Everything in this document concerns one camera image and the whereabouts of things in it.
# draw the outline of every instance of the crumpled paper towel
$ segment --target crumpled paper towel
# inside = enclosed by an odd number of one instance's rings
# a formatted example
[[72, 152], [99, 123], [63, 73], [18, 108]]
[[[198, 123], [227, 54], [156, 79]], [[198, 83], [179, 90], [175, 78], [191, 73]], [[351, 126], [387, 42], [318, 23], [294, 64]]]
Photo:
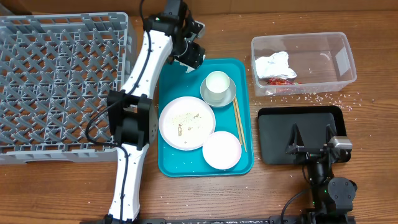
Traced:
[[296, 73], [289, 68], [287, 63], [289, 55], [281, 51], [272, 54], [270, 57], [256, 59], [256, 70], [259, 78], [295, 78]]

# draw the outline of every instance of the white plate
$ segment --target white plate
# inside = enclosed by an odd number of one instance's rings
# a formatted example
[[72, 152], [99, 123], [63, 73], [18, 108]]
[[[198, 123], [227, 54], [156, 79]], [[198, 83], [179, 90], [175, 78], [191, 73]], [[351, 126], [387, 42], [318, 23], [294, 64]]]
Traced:
[[235, 135], [226, 131], [211, 134], [203, 144], [203, 157], [215, 169], [230, 169], [239, 162], [241, 156], [241, 143]]
[[201, 147], [215, 128], [213, 110], [203, 100], [192, 96], [171, 101], [159, 118], [159, 131], [165, 142], [184, 151]]
[[235, 85], [234, 81], [232, 80], [232, 78], [229, 78], [229, 87], [225, 93], [224, 98], [221, 100], [212, 100], [209, 97], [209, 94], [208, 94], [209, 91], [210, 90], [207, 89], [207, 87], [206, 87], [206, 80], [204, 79], [204, 81], [200, 85], [200, 96], [211, 107], [222, 108], [222, 107], [230, 104], [234, 100], [234, 98], [236, 96], [236, 85]]

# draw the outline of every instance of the blue tray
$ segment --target blue tray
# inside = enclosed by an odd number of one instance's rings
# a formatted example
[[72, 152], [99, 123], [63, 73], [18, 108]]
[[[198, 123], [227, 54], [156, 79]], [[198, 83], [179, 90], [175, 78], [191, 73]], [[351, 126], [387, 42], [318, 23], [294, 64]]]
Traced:
[[[242, 146], [242, 156], [238, 164], [228, 170], [218, 170], [209, 166], [203, 158], [202, 148], [181, 151], [169, 146], [162, 135], [158, 134], [159, 169], [169, 177], [193, 177], [214, 175], [242, 175], [251, 170], [254, 164], [253, 141], [249, 108], [246, 72], [242, 62], [236, 59], [205, 60], [195, 71], [185, 73], [186, 67], [178, 62], [165, 65], [159, 80], [159, 116], [165, 106], [181, 96], [201, 98], [200, 85], [210, 72], [222, 71], [229, 75], [236, 84], [239, 111], [241, 113], [247, 152]], [[233, 104], [224, 108], [213, 108], [216, 116], [216, 131], [227, 131], [238, 138]]]

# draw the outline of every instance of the wooden surface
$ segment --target wooden surface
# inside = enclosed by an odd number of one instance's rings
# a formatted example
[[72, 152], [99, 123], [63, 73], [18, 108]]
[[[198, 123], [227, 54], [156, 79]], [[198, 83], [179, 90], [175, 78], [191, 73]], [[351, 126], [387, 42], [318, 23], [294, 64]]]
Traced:
[[[136, 19], [131, 21], [140, 48], [142, 24]], [[146, 157], [141, 182], [142, 217], [261, 218], [280, 214], [286, 201], [306, 185], [301, 167], [268, 166], [260, 160], [256, 112], [271, 106], [328, 105], [329, 100], [324, 93], [318, 94], [323, 101], [313, 103], [303, 95], [273, 97], [273, 102], [269, 97], [254, 96], [251, 39], [341, 31], [353, 50], [358, 79], [332, 94], [340, 97], [345, 107], [346, 129], [354, 150], [348, 163], [333, 165], [333, 170], [336, 176], [351, 179], [359, 187], [351, 212], [358, 223], [396, 223], [398, 12], [235, 14], [196, 19], [206, 24], [206, 36], [199, 44], [206, 48], [208, 58], [238, 58], [249, 69], [254, 167], [244, 176], [168, 178], [157, 167], [155, 142]], [[100, 219], [111, 204], [115, 174], [116, 162], [0, 166], [0, 222], [64, 224]], [[309, 206], [307, 195], [291, 204], [287, 214], [299, 214]]]

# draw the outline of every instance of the white cup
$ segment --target white cup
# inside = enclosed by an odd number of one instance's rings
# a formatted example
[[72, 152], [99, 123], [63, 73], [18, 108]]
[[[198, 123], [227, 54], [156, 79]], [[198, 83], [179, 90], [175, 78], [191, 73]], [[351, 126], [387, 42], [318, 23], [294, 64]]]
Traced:
[[206, 77], [206, 88], [212, 100], [222, 100], [229, 88], [229, 76], [221, 71], [211, 72]]

